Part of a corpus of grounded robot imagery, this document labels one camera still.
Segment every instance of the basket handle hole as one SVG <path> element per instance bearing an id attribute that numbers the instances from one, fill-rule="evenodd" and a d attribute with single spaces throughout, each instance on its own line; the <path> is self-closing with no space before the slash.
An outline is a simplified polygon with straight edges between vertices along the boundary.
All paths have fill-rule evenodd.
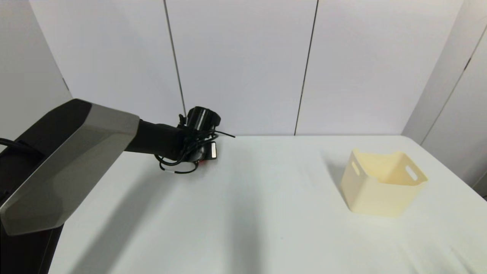
<path id="1" fill-rule="evenodd" d="M 409 176 L 411 176 L 411 178 L 415 181 L 418 180 L 418 175 L 416 175 L 416 173 L 414 173 L 414 171 L 412 171 L 412 168 L 410 166 L 406 166 L 406 172 L 409 174 Z"/>
<path id="2" fill-rule="evenodd" d="M 357 173 L 357 176 L 360 176 L 360 171 L 358 170 L 358 167 L 357 167 L 357 165 L 355 164 L 355 162 L 352 162 L 352 167 L 354 168 L 355 173 Z"/>

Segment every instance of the white backdrop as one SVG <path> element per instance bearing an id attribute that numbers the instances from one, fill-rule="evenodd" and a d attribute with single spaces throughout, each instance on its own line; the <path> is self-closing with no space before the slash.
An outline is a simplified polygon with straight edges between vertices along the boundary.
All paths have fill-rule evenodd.
<path id="1" fill-rule="evenodd" d="M 320 1 L 297 134 L 401 134 L 462 2 Z"/>
<path id="2" fill-rule="evenodd" d="M 0 137 L 15 140 L 70 99 L 29 2 L 0 1 Z"/>
<path id="3" fill-rule="evenodd" d="M 31 4 L 73 97 L 177 124 L 183 104 L 162 1 Z"/>
<path id="4" fill-rule="evenodd" d="M 292 135 L 316 1 L 168 0 L 187 108 L 238 135 Z"/>
<path id="5" fill-rule="evenodd" d="M 167 0 L 184 103 L 238 135 L 400 134 L 462 0 Z M 175 124 L 162 0 L 32 6 L 73 96 Z"/>
<path id="6" fill-rule="evenodd" d="M 487 35 L 423 145 L 473 186 L 487 172 Z"/>
<path id="7" fill-rule="evenodd" d="M 422 144 L 453 92 L 487 25 L 487 1 L 469 0 L 460 9 L 433 73 L 402 135 Z"/>

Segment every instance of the black cable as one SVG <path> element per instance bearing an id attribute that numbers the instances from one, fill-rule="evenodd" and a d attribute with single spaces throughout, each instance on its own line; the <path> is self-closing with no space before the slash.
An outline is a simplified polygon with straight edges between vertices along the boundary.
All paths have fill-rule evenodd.
<path id="1" fill-rule="evenodd" d="M 180 156 L 174 162 L 167 162 L 164 160 L 164 157 L 159 156 L 159 155 L 154 155 L 155 158 L 159 161 L 159 167 L 161 168 L 161 170 L 168 171 L 164 168 L 163 165 L 176 166 L 176 165 L 182 163 L 187 158 L 187 156 L 192 154 L 195 150 L 200 149 L 202 146 L 204 146 L 208 143 L 211 143 L 213 140 L 218 138 L 218 134 L 216 134 L 216 133 L 221 133 L 221 134 L 235 138 L 235 136 L 233 136 L 231 134 L 221 132 L 221 131 L 216 131 L 216 130 L 207 130 L 207 131 L 198 132 L 196 134 L 189 136 L 184 141 L 183 148 L 181 150 Z M 176 173 L 176 174 L 188 174 L 188 173 L 194 172 L 196 169 L 198 169 L 199 160 L 192 162 L 192 163 L 194 164 L 194 169 L 192 169 L 190 171 L 171 171 L 171 172 Z"/>
<path id="2" fill-rule="evenodd" d="M 27 145 L 23 145 L 21 143 L 18 143 L 18 142 L 9 140 L 9 139 L 5 139 L 5 138 L 0 138 L 0 145 L 11 147 L 13 149 L 16 149 L 16 150 L 19 150 L 22 152 L 26 152 L 26 153 L 32 153 L 32 154 L 39 154 L 40 153 L 39 151 L 37 151 L 37 150 L 27 146 Z"/>

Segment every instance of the white table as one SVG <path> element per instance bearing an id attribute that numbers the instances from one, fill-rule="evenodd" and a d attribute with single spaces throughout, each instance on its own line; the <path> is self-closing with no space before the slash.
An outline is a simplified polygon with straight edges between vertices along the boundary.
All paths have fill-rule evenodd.
<path id="1" fill-rule="evenodd" d="M 50 274 L 487 273 L 487 203 L 412 140 L 221 137 L 190 175 L 123 153 L 66 222 Z M 406 152 L 429 182 L 402 217 L 351 213 L 352 148 Z"/>

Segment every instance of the storage bin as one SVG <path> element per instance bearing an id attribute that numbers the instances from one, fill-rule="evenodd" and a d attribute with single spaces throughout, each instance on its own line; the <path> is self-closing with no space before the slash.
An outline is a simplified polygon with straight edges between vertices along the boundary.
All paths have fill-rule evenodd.
<path id="1" fill-rule="evenodd" d="M 341 180 L 341 189 L 352 212 L 398 217 L 427 180 L 403 152 L 385 155 L 354 149 Z"/>

